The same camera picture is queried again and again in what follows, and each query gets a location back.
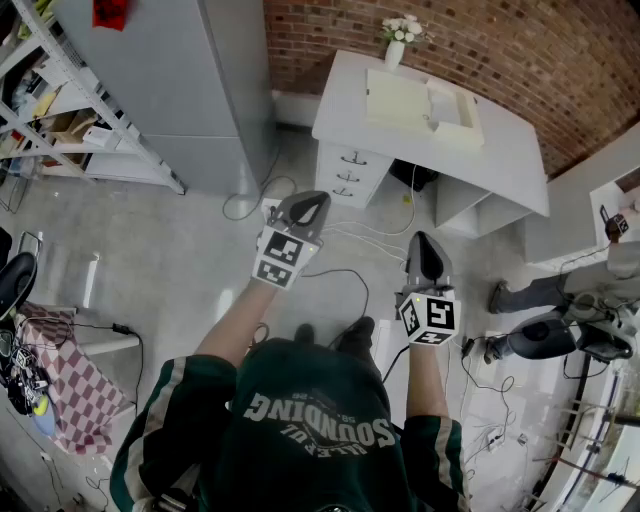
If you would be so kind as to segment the person's right black shoe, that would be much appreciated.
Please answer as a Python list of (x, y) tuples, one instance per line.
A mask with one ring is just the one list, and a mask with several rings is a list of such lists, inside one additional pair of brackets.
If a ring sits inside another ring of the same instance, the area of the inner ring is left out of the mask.
[(371, 317), (361, 317), (339, 338), (336, 350), (355, 355), (369, 355), (374, 328), (375, 321)]

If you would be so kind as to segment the grey metal cabinet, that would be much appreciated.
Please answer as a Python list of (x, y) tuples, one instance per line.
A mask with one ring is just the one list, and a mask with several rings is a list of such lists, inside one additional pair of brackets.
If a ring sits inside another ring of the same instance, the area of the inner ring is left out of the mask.
[(263, 0), (130, 0), (125, 26), (56, 0), (75, 49), (190, 190), (254, 195), (277, 152)]

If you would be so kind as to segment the person's dark green shirt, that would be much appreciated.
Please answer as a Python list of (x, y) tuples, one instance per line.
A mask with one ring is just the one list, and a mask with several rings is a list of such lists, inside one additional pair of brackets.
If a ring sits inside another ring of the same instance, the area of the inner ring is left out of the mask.
[(361, 361), (317, 345), (259, 344), (240, 367), (208, 355), (167, 361), (112, 469), (124, 512), (186, 492), (198, 512), (469, 512), (461, 427), (392, 424)]

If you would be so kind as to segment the person's right forearm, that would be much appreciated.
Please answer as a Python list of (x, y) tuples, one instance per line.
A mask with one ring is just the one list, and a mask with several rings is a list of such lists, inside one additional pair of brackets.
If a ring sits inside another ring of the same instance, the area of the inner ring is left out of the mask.
[(406, 419), (421, 416), (449, 418), (436, 350), (411, 344)]

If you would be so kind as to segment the white flower bunch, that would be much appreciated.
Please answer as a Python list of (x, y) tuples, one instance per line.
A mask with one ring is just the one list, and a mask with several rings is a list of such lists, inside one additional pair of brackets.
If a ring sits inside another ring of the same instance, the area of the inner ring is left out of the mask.
[(382, 35), (389, 42), (413, 44), (418, 41), (431, 42), (432, 35), (427, 31), (427, 25), (421, 23), (415, 15), (406, 14), (396, 18), (382, 20)]

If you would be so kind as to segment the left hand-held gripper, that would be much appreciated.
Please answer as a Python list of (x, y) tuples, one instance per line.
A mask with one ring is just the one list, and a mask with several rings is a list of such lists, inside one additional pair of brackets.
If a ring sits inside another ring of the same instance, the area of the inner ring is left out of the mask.
[(296, 193), (283, 199), (257, 241), (252, 277), (289, 290), (319, 252), (319, 235), (331, 206), (325, 191)]

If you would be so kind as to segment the red checkered cloth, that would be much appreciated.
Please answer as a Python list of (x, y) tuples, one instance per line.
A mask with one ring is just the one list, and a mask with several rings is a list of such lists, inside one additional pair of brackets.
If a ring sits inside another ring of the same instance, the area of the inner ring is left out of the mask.
[(102, 455), (112, 445), (112, 420), (125, 407), (125, 396), (77, 343), (74, 323), (71, 311), (29, 302), (14, 319), (18, 341), (34, 352), (49, 378), (56, 431), (48, 438), (68, 454)]

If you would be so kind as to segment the cream yellow mat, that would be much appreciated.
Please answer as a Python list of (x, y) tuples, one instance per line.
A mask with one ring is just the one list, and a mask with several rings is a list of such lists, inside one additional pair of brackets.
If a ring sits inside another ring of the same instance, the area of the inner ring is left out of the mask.
[[(461, 125), (431, 121), (430, 89), (460, 94)], [(367, 70), (366, 118), (371, 123), (433, 136), (451, 145), (475, 149), (485, 143), (474, 97), (439, 79), (420, 81), (374, 69)]]

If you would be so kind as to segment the person's left forearm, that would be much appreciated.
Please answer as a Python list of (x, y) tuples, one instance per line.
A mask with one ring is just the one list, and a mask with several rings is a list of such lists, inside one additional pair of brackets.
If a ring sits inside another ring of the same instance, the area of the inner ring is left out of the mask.
[(213, 356), (238, 368), (278, 291), (278, 288), (252, 278), (204, 337), (195, 355)]

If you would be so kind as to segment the blue and yellow object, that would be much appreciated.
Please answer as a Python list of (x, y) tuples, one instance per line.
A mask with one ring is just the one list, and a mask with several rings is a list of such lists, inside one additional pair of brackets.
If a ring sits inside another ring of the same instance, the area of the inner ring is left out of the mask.
[(33, 407), (32, 421), (44, 436), (52, 437), (55, 435), (56, 411), (47, 394), (43, 394)]

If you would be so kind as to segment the black office chair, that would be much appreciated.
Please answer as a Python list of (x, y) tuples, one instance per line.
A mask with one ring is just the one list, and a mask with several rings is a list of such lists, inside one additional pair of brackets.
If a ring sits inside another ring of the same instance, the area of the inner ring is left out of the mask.
[(555, 308), (518, 326), (506, 336), (506, 346), (529, 360), (581, 351), (610, 363), (634, 355), (639, 333), (636, 319), (627, 310)]

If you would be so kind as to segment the white cloth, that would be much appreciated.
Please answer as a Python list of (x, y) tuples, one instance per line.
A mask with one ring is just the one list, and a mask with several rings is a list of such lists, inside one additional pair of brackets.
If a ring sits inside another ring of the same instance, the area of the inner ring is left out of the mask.
[(458, 92), (429, 90), (431, 103), (431, 121), (438, 124), (445, 122), (461, 125), (462, 114), (460, 110), (461, 96)]

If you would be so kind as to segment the black round chair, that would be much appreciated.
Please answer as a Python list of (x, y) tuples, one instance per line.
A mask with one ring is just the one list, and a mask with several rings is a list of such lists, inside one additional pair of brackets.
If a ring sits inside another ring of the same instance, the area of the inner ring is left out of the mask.
[(0, 270), (0, 322), (24, 304), (33, 288), (37, 269), (36, 257), (30, 252), (21, 252)]

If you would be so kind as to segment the brown cardboard box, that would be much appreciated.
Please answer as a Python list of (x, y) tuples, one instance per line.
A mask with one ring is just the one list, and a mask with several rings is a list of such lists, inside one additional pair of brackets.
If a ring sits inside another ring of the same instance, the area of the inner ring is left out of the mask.
[(85, 133), (97, 120), (98, 114), (91, 108), (59, 114), (49, 129), (49, 135), (56, 143), (82, 144)]

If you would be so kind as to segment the white drawer unit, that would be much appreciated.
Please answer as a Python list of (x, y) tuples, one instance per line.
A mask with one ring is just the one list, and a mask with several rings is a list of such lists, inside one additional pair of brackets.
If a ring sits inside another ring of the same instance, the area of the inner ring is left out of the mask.
[(392, 163), (374, 152), (320, 141), (314, 188), (335, 204), (364, 209)]

